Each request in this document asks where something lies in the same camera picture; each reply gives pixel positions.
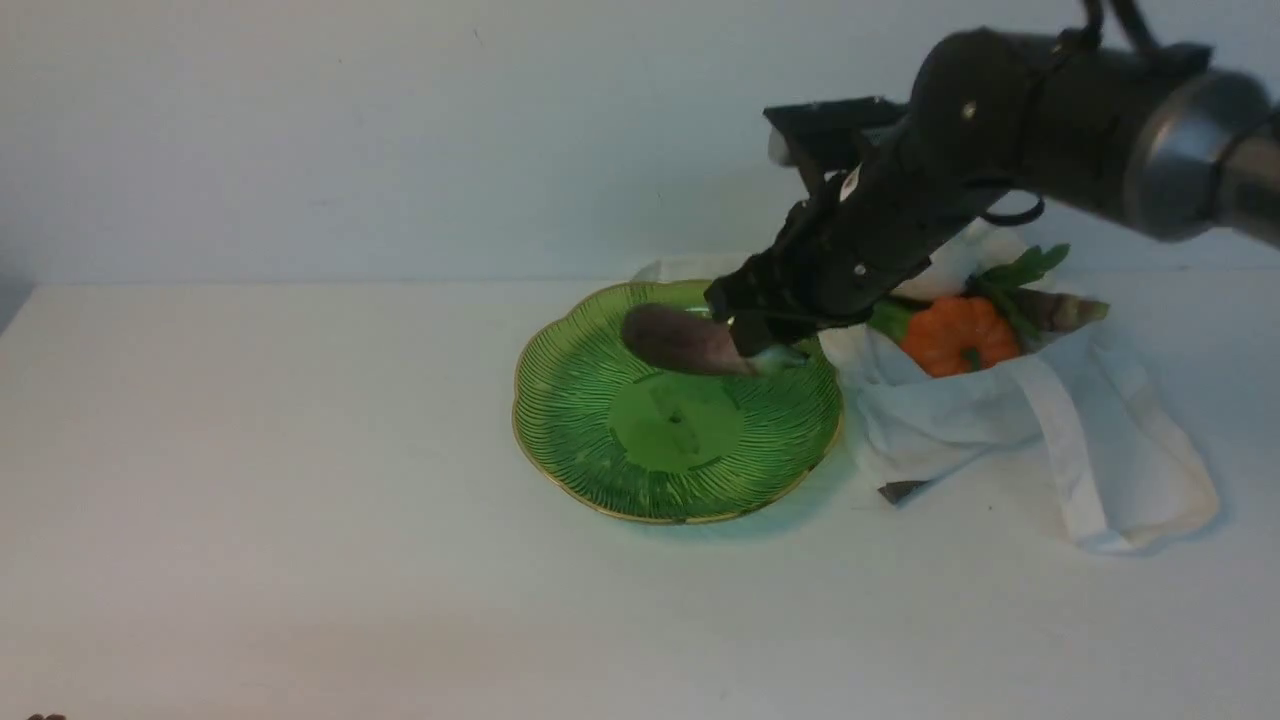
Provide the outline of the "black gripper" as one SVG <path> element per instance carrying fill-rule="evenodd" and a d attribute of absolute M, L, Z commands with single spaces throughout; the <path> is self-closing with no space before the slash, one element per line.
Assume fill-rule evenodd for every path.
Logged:
<path fill-rule="evenodd" d="M 710 284 L 710 316 L 746 357 L 860 324 L 989 205 L 988 182 L 952 173 L 902 122 L 861 147 L 851 191 L 831 179 L 765 251 Z"/>

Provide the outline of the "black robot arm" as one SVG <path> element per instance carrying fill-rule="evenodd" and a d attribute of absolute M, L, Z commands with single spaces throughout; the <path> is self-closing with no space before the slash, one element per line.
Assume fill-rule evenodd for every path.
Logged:
<path fill-rule="evenodd" d="M 1229 228 L 1277 243 L 1277 106 L 1202 44 L 1158 44 L 1132 1 L 1059 35 L 991 28 L 933 46 L 909 100 L 767 108 L 771 155 L 809 192 L 705 300 L 754 357 L 864 322 L 982 219 L 1055 201 L 1164 242 Z M 997 217 L 1012 191 L 1033 209 Z"/>

